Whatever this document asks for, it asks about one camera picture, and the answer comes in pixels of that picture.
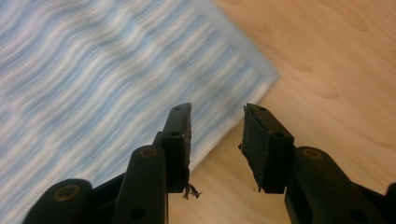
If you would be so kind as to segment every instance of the wooden table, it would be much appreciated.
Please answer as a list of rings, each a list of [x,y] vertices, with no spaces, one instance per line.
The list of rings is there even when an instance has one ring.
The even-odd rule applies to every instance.
[[[396,182],[396,2],[216,0],[275,65],[260,101],[296,146],[328,152],[345,173],[385,193]],[[290,223],[284,195],[257,191],[232,129],[191,173],[199,200],[170,195],[170,223]]]

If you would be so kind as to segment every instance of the wood grain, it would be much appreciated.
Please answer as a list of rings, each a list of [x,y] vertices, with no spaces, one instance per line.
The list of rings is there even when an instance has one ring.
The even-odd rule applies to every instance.
[[[216,0],[279,81],[260,105],[296,146],[328,152],[363,186],[396,182],[396,2]],[[243,123],[192,172],[199,200],[170,195],[170,223],[290,223],[283,195],[257,192],[237,149]]]

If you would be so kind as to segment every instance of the screw hole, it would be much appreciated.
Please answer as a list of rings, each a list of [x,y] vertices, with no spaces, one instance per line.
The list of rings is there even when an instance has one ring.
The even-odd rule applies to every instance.
[[[156,155],[157,155],[157,150],[155,150],[155,148],[146,147],[140,151],[140,156],[146,159],[155,157]]]
[[[179,136],[179,133],[178,132],[171,132],[171,135],[176,137],[176,136]]]
[[[361,212],[352,210],[349,212],[349,214],[355,221],[358,221],[359,223],[368,223],[369,222],[369,218],[367,216],[365,216],[364,214],[362,214]]]
[[[76,197],[79,193],[79,185],[69,184],[57,189],[53,195],[54,199],[58,202],[67,201]]]
[[[275,133],[275,136],[276,136],[276,137],[283,137],[283,136],[285,136],[285,135],[283,135],[283,133]]]
[[[309,159],[311,159],[311,160],[320,161],[320,160],[323,159],[323,155],[322,155],[319,151],[317,151],[317,150],[315,150],[315,149],[312,149],[312,148],[306,148],[306,149],[304,149],[304,150],[303,150],[303,154],[304,154],[307,158],[309,158]]]
[[[131,220],[139,220],[146,216],[146,210],[144,208],[135,208],[130,213]]]

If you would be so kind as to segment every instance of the wavy stripe pattern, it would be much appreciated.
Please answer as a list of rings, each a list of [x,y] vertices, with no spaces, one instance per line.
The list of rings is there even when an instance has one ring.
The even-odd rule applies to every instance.
[[[0,2],[0,223],[21,223],[56,182],[124,172],[186,102],[193,168],[264,95],[271,65],[199,2]]]

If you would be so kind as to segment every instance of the towel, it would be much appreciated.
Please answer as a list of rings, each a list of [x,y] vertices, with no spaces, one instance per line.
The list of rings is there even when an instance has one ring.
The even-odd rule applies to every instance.
[[[125,172],[187,102],[193,169],[275,81],[209,0],[0,1],[0,223]]]

